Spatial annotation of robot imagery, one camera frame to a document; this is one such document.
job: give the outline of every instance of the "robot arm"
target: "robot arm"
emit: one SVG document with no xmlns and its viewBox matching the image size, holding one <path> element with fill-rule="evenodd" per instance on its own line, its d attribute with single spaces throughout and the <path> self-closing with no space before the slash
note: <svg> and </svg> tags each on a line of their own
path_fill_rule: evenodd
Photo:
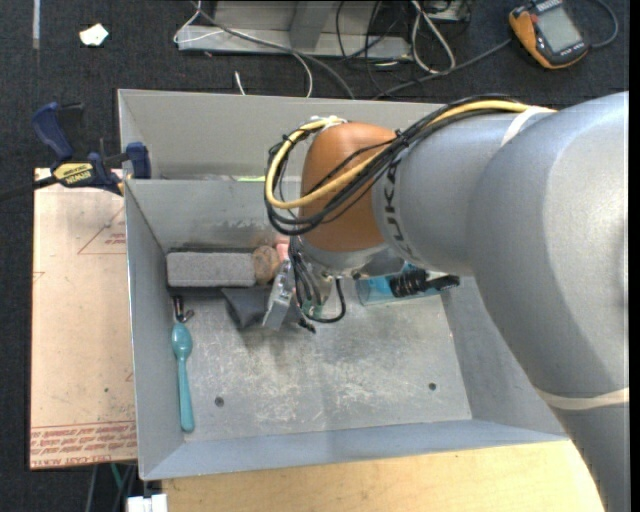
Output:
<svg viewBox="0 0 640 512">
<path fill-rule="evenodd" d="M 303 170 L 301 199 L 316 195 L 274 225 L 320 302 L 376 259 L 381 273 L 474 276 L 605 503 L 627 510 L 628 93 L 558 113 L 506 103 L 449 106 L 398 134 L 327 123 Z"/>
</svg>

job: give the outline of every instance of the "orange device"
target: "orange device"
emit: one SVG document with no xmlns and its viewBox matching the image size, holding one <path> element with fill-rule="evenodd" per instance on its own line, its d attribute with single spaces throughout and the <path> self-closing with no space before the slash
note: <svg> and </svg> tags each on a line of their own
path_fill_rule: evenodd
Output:
<svg viewBox="0 0 640 512">
<path fill-rule="evenodd" d="M 570 66 L 589 51 L 564 0 L 532 0 L 511 11 L 509 24 L 522 46 L 545 68 Z"/>
</svg>

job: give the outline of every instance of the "brown cardboard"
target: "brown cardboard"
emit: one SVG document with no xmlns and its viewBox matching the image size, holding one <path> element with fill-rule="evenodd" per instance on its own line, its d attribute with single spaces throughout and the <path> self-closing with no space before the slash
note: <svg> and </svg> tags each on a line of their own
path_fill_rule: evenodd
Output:
<svg viewBox="0 0 640 512">
<path fill-rule="evenodd" d="M 124 200 L 35 193 L 30 467 L 137 457 Z"/>
</svg>

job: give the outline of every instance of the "pink object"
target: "pink object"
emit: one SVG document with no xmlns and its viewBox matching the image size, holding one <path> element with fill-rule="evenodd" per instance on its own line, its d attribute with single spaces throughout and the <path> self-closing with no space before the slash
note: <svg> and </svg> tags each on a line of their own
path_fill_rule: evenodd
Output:
<svg viewBox="0 0 640 512">
<path fill-rule="evenodd" d="M 280 262 L 289 259 L 289 242 L 283 242 L 276 244 L 276 251 L 278 252 L 278 258 Z"/>
</svg>

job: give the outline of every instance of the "black object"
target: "black object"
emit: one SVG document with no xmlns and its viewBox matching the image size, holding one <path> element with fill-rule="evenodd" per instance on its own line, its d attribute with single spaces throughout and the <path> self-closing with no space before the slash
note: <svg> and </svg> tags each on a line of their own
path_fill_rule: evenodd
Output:
<svg viewBox="0 0 640 512">
<path fill-rule="evenodd" d="M 270 286 L 221 288 L 229 316 L 239 329 L 262 323 L 269 305 Z"/>
<path fill-rule="evenodd" d="M 389 280 L 389 287 L 394 297 L 402 298 L 416 295 L 434 288 L 439 292 L 460 285 L 458 276 L 442 276 L 429 281 L 429 273 L 423 269 L 408 270 Z"/>
</svg>

